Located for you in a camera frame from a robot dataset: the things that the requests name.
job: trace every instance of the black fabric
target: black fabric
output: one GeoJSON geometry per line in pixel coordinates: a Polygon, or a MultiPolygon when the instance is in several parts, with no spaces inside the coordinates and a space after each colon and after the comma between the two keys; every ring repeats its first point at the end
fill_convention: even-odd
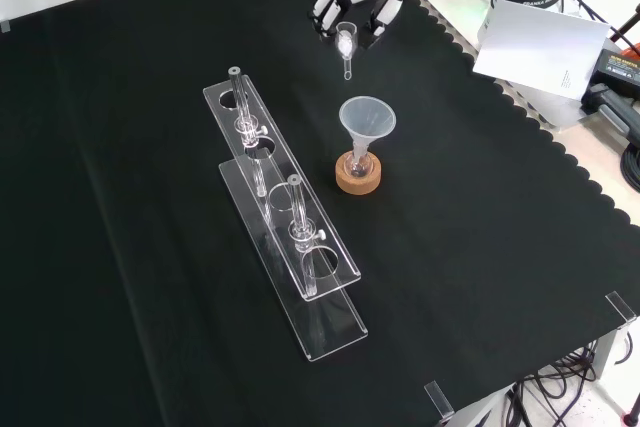
{"type": "Polygon", "coordinates": [[[0,38],[0,424],[161,426],[42,16],[0,38]]]}
{"type": "MultiPolygon", "coordinates": [[[[117,259],[153,385],[136,389],[149,412],[152,392],[170,426],[431,425],[428,382],[464,407],[620,325],[605,300],[611,291],[640,308],[639,229],[535,121],[472,74],[435,19],[406,3],[386,36],[356,54],[345,83],[309,6],[81,0],[12,23],[11,35],[40,23],[42,32],[0,39],[19,81],[9,95],[28,90],[30,105],[51,116],[42,130],[69,144],[53,158],[18,158],[47,180],[58,169],[61,184],[73,177],[58,165],[77,158],[76,175],[86,176],[85,204],[48,187],[30,215],[41,212],[43,225],[88,216],[96,229],[80,217],[66,226],[67,236],[77,229],[89,239],[82,251],[58,245],[76,257],[55,273],[23,259],[23,244],[10,258],[59,289],[64,278],[80,288],[78,271],[100,261],[115,276],[117,259]],[[40,62],[49,67],[27,70],[40,62]],[[348,290],[369,337],[316,363],[303,358],[218,173],[231,154],[202,88],[232,65],[251,76],[363,274],[348,290]],[[372,146],[382,184],[361,198],[342,193],[333,173],[350,143],[338,109],[354,95],[385,100],[398,121],[372,146]],[[89,242],[105,231],[113,254],[89,242]]],[[[16,180],[21,199],[31,184],[16,180]]],[[[9,227],[20,214],[9,212],[9,227]]],[[[90,288],[61,315],[90,315],[98,301],[90,288]]],[[[118,296],[104,302],[121,307],[118,296]]],[[[49,307],[41,296],[29,305],[49,307]]],[[[16,349],[29,345],[15,335],[28,322],[43,328],[16,312],[16,349]]],[[[104,323],[133,339],[116,314],[104,323]]],[[[133,361],[109,361],[109,374],[138,378],[133,361]]],[[[136,421],[135,409],[118,415],[136,421]]]]}

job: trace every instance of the glass test tube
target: glass test tube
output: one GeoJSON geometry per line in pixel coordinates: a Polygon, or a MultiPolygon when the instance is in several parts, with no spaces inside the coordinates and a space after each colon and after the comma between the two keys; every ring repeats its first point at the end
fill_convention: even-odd
{"type": "Polygon", "coordinates": [[[249,102],[247,101],[247,94],[244,90],[240,67],[231,67],[229,69],[229,80],[231,80],[233,97],[238,107],[237,125],[242,135],[242,143],[245,146],[255,145],[258,142],[258,134],[256,132],[257,121],[252,119],[251,113],[249,112],[249,102]]]}

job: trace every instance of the acrylic test tube rack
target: acrylic test tube rack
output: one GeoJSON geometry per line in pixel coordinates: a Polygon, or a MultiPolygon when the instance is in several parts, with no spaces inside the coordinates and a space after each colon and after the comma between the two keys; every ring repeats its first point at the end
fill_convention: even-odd
{"type": "Polygon", "coordinates": [[[367,336],[345,287],[360,271],[251,80],[204,95],[234,159],[220,172],[308,360],[367,336]]]}

